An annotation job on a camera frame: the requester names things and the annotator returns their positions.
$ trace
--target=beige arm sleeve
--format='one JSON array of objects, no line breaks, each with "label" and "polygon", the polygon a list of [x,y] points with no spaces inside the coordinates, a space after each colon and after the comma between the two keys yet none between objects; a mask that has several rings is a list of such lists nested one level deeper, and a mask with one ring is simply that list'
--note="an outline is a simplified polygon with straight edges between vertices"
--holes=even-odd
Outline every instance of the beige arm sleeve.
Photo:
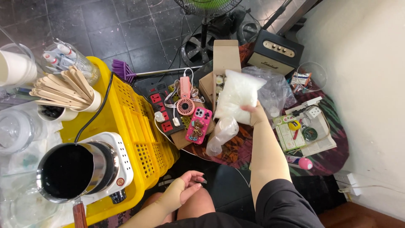
[{"label": "beige arm sleeve", "polygon": [[286,157],[261,105],[252,113],[250,122],[254,128],[250,183],[256,209],[257,196],[265,184],[275,179],[291,181],[291,176]]},{"label": "beige arm sleeve", "polygon": [[161,225],[166,216],[181,206],[180,193],[184,189],[184,181],[180,178],[175,179],[157,201],[140,210],[120,227],[154,228]]}]

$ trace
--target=pink phone case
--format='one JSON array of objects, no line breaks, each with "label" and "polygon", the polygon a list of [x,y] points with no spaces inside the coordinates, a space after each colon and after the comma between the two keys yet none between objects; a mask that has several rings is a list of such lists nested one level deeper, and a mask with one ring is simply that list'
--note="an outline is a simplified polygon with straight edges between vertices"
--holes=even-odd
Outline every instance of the pink phone case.
[{"label": "pink phone case", "polygon": [[211,117],[212,112],[210,110],[196,107],[185,139],[196,144],[203,143]]}]

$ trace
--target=white wall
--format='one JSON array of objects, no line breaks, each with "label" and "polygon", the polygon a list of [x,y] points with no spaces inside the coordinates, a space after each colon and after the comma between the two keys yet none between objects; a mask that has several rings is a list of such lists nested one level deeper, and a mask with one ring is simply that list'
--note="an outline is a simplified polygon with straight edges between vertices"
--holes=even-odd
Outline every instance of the white wall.
[{"label": "white wall", "polygon": [[[360,186],[405,192],[405,0],[324,0],[297,38],[327,70]],[[405,221],[405,194],[362,189],[356,203]]]}]

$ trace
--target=black melted wax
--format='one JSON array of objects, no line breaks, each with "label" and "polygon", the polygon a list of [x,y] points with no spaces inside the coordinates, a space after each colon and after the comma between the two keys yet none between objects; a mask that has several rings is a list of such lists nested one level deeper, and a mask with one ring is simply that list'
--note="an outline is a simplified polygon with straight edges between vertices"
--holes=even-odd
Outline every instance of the black melted wax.
[{"label": "black melted wax", "polygon": [[77,144],[59,145],[52,150],[43,166],[43,188],[53,197],[76,198],[92,178],[93,155]]}]

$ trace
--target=marshall speaker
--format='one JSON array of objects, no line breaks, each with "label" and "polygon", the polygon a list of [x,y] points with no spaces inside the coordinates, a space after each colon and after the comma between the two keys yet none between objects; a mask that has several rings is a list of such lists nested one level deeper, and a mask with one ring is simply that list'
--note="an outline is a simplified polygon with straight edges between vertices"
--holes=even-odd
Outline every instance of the marshall speaker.
[{"label": "marshall speaker", "polygon": [[261,30],[247,64],[287,75],[299,66],[304,46]]}]

